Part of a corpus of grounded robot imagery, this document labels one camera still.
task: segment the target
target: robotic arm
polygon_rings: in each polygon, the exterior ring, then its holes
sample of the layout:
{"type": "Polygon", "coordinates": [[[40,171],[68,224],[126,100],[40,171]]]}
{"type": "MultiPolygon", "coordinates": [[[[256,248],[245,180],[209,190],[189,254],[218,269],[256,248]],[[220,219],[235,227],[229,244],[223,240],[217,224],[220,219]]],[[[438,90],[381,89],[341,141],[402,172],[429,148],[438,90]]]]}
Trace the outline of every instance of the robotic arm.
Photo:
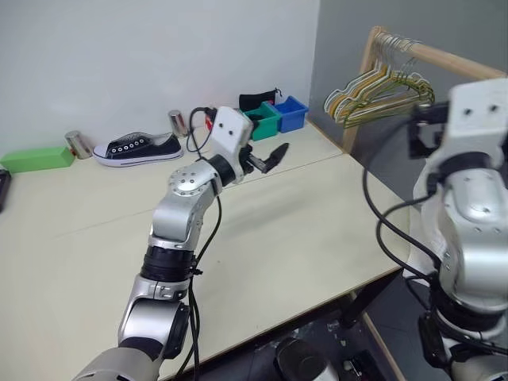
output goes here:
{"type": "Polygon", "coordinates": [[[437,181],[435,223],[446,247],[430,285],[431,310],[418,322],[425,358],[457,380],[508,378],[506,354],[491,345],[508,309],[508,190],[498,171],[508,79],[454,87],[449,104],[417,110],[409,131],[411,156],[430,155],[416,197],[427,179],[437,181]],[[418,139],[422,123],[447,123],[438,148],[418,139]]]}
{"type": "Polygon", "coordinates": [[[267,173],[286,153],[278,147],[263,161],[247,144],[252,122],[221,107],[210,136],[216,155],[175,171],[153,214],[148,249],[118,330],[118,346],[92,360],[74,381],[154,381],[164,360],[180,354],[189,306],[182,302],[196,273],[194,250],[203,216],[223,187],[256,167],[267,173]]]}

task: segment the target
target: white tabletop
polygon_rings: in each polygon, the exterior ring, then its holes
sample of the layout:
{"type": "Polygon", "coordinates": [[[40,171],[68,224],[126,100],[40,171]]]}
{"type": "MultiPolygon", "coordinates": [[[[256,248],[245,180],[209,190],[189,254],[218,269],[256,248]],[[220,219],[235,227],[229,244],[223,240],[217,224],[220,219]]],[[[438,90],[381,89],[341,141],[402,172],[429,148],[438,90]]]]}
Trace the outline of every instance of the white tabletop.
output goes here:
{"type": "MultiPolygon", "coordinates": [[[[257,142],[255,152],[266,157],[284,141],[291,148],[274,174],[221,196],[223,222],[195,282],[203,360],[396,267],[375,242],[361,166],[309,125],[257,142]]],[[[116,344],[152,208],[169,173],[191,160],[122,169],[85,160],[14,178],[0,214],[2,379],[71,379],[116,344]]],[[[400,201],[378,180],[370,186],[381,209],[400,201]]],[[[203,238],[216,216],[211,206],[203,238]]],[[[407,213],[393,221],[406,229],[407,213]]],[[[387,245],[407,258],[398,238],[387,234],[387,245]]],[[[190,342],[162,376],[179,368],[190,342]]]]}

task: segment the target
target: metal can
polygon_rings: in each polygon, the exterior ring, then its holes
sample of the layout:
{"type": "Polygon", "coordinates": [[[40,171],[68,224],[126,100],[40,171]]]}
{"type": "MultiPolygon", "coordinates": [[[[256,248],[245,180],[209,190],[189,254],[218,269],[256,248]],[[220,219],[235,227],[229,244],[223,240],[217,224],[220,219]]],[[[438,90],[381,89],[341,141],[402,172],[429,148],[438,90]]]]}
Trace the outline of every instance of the metal can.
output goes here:
{"type": "Polygon", "coordinates": [[[189,131],[185,126],[185,121],[183,121],[182,113],[178,110],[171,110],[167,113],[169,116],[169,120],[171,122],[171,128],[173,129],[173,133],[176,137],[186,137],[189,131]]]}
{"type": "Polygon", "coordinates": [[[65,134],[65,140],[78,159],[87,159],[92,156],[92,150],[86,143],[80,131],[70,131],[65,134]]]}

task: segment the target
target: teal bin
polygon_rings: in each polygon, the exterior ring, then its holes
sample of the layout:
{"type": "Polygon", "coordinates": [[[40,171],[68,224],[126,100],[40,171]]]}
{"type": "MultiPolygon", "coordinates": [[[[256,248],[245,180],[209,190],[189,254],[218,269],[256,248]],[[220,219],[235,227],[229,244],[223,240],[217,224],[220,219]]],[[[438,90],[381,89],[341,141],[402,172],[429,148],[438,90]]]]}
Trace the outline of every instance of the teal bin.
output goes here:
{"type": "Polygon", "coordinates": [[[245,115],[251,121],[257,121],[259,125],[252,131],[251,138],[253,140],[266,139],[274,137],[279,130],[278,124],[280,115],[271,108],[270,103],[263,102],[259,109],[245,112],[245,115]]]}

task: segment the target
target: sneaker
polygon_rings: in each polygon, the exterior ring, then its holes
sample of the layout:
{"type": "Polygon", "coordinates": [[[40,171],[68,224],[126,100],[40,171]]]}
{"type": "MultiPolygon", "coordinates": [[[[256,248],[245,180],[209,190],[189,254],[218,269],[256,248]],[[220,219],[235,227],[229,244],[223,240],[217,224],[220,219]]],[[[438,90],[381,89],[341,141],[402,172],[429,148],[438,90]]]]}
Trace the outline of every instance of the sneaker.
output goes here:
{"type": "Polygon", "coordinates": [[[178,159],[182,156],[182,147],[172,133],[164,135],[130,133],[109,144],[94,148],[94,158],[100,164],[109,167],[129,167],[178,159]]]}

